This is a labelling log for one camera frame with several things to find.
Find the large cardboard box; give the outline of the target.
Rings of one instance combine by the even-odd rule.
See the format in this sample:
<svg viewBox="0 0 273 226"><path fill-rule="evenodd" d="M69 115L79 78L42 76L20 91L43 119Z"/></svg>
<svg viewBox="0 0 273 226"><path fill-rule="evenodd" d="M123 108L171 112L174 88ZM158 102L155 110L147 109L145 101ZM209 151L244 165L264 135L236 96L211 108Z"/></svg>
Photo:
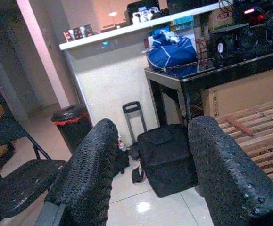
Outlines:
<svg viewBox="0 0 273 226"><path fill-rule="evenodd" d="M214 118L273 101L273 69L201 90L205 116Z"/></svg>

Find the wooden slat pallet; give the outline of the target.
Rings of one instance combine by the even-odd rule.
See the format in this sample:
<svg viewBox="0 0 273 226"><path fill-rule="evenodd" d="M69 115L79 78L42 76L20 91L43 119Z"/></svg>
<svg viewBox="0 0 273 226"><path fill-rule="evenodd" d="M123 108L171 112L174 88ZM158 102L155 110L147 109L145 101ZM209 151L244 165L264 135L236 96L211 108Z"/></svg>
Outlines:
<svg viewBox="0 0 273 226"><path fill-rule="evenodd" d="M216 120L273 182L273 101Z"/></svg>

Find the red lit electronics rig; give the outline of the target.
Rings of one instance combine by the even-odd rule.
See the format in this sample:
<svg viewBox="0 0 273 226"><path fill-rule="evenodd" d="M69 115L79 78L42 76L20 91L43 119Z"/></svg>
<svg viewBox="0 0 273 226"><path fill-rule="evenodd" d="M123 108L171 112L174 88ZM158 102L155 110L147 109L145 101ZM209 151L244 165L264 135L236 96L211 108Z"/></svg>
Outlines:
<svg viewBox="0 0 273 226"><path fill-rule="evenodd" d="M235 24L258 25L273 17L273 0L232 0Z"/></svg>

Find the blue white cloth bag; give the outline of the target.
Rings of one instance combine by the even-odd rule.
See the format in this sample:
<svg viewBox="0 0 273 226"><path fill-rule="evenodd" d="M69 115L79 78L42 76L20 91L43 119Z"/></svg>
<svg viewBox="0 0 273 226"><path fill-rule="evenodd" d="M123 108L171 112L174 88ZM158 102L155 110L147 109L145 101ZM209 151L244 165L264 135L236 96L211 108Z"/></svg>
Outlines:
<svg viewBox="0 0 273 226"><path fill-rule="evenodd" d="M142 51L150 68L182 78L197 72L198 55L191 39L174 32L160 30L152 36L150 47Z"/></svg>

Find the black glass desk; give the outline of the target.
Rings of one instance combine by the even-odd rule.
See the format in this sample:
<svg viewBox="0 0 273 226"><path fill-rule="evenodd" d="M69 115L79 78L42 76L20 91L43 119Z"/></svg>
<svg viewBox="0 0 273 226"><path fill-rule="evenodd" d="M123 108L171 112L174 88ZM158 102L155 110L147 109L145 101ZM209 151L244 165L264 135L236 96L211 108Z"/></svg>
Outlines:
<svg viewBox="0 0 273 226"><path fill-rule="evenodd" d="M168 124L163 93L178 104L178 114L182 116L183 124L191 118L204 114L201 90L246 78L251 75L273 69L273 53L244 59L232 64L222 64L217 60L209 60L206 69L198 69L181 78L171 76L166 72L157 72L145 68L145 76L149 85L153 108L158 126Z"/></svg>

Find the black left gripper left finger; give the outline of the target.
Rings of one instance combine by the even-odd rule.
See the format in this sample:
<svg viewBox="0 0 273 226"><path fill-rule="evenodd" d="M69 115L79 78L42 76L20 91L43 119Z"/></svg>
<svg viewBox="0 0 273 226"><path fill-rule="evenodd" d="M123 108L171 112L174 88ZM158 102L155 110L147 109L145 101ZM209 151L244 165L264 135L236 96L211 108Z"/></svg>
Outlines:
<svg viewBox="0 0 273 226"><path fill-rule="evenodd" d="M116 125L100 120L57 175L45 201L65 205L65 226L106 226L117 144Z"/></svg>

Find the box of small bottles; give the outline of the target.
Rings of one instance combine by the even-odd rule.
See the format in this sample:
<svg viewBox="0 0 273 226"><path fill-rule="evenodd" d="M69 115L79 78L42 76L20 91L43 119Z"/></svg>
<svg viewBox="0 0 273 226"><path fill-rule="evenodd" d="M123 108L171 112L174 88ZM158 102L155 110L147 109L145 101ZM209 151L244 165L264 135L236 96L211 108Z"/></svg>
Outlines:
<svg viewBox="0 0 273 226"><path fill-rule="evenodd" d="M90 24L79 26L63 32L66 42L87 38L93 35Z"/></svg>

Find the white counter partition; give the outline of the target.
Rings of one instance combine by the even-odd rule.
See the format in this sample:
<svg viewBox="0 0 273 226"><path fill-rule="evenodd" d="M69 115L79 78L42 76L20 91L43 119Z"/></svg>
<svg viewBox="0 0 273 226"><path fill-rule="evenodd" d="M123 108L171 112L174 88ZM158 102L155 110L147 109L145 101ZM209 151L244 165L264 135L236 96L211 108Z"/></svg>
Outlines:
<svg viewBox="0 0 273 226"><path fill-rule="evenodd" d="M147 127L157 127L159 123L144 72L148 65L142 54L144 39L159 25L184 16L210 12L220 6L216 2L60 44L59 48L66 56L91 122L96 124L102 118L109 118L116 124L119 133L129 139L122 105L139 101Z"/></svg>

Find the black folding chair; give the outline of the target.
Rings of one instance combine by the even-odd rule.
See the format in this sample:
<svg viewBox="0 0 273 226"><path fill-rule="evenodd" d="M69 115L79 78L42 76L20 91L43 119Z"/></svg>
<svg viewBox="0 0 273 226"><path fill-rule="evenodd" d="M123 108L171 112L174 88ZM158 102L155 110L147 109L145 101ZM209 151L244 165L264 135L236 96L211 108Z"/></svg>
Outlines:
<svg viewBox="0 0 273 226"><path fill-rule="evenodd" d="M0 146L23 137L32 143L36 157L7 176L0 175L0 221L28 208L50 188L66 163L65 160L50 158L16 120L0 117Z"/></svg>

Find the black rubbish bin red liner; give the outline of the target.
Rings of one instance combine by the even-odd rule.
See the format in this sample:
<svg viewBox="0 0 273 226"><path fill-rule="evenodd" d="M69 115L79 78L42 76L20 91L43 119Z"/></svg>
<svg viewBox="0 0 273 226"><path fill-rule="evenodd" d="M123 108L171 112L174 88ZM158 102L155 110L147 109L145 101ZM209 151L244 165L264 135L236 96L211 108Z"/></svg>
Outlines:
<svg viewBox="0 0 273 226"><path fill-rule="evenodd" d="M84 105L65 107L54 113L51 121L57 126L71 154L92 129L92 122Z"/></svg>

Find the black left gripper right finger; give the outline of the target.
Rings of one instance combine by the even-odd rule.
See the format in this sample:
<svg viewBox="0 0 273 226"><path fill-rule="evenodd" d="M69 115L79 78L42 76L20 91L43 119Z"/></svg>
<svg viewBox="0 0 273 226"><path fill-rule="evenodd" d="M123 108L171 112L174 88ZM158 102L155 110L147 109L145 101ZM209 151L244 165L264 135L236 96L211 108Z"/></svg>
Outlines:
<svg viewBox="0 0 273 226"><path fill-rule="evenodd" d="M214 226L273 226L273 182L212 117L188 123L190 151Z"/></svg>

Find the black cooling fan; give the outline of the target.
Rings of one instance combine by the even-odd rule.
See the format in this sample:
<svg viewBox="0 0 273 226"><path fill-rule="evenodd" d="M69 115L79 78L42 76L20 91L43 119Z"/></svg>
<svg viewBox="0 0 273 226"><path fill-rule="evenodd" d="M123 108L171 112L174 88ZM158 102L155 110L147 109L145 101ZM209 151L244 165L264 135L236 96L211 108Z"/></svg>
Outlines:
<svg viewBox="0 0 273 226"><path fill-rule="evenodd" d="M215 59L230 59L240 51L239 34L236 31L210 35L209 55Z"/></svg>

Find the teal cardboard box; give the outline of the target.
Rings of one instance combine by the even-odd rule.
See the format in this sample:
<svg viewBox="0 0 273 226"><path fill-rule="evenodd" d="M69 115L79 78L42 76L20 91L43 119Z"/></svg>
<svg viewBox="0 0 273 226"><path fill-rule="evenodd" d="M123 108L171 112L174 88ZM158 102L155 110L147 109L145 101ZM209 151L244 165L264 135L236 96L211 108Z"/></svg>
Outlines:
<svg viewBox="0 0 273 226"><path fill-rule="evenodd" d="M185 30L193 27L194 17L193 16L184 16L178 19L173 20L173 26L175 30Z"/></svg>

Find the white blue printed mug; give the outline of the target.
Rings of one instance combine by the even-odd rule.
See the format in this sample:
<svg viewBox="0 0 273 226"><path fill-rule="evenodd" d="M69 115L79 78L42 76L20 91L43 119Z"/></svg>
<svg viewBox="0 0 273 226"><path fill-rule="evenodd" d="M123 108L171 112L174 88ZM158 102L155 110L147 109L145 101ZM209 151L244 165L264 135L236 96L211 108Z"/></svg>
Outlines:
<svg viewBox="0 0 273 226"><path fill-rule="evenodd" d="M141 8L140 11L132 14L132 23L138 24L152 20L153 16L160 13L158 7L151 7L149 9Z"/></svg>

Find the black fabric trolley bag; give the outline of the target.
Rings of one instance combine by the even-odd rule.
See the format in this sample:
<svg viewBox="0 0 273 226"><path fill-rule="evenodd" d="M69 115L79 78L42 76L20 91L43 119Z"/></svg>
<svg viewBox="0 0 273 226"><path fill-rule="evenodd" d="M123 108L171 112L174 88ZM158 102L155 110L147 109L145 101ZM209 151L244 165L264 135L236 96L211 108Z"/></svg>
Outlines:
<svg viewBox="0 0 273 226"><path fill-rule="evenodd" d="M140 165L132 171L132 182L147 178L155 194L166 197L198 185L187 127L170 124L137 137Z"/></svg>

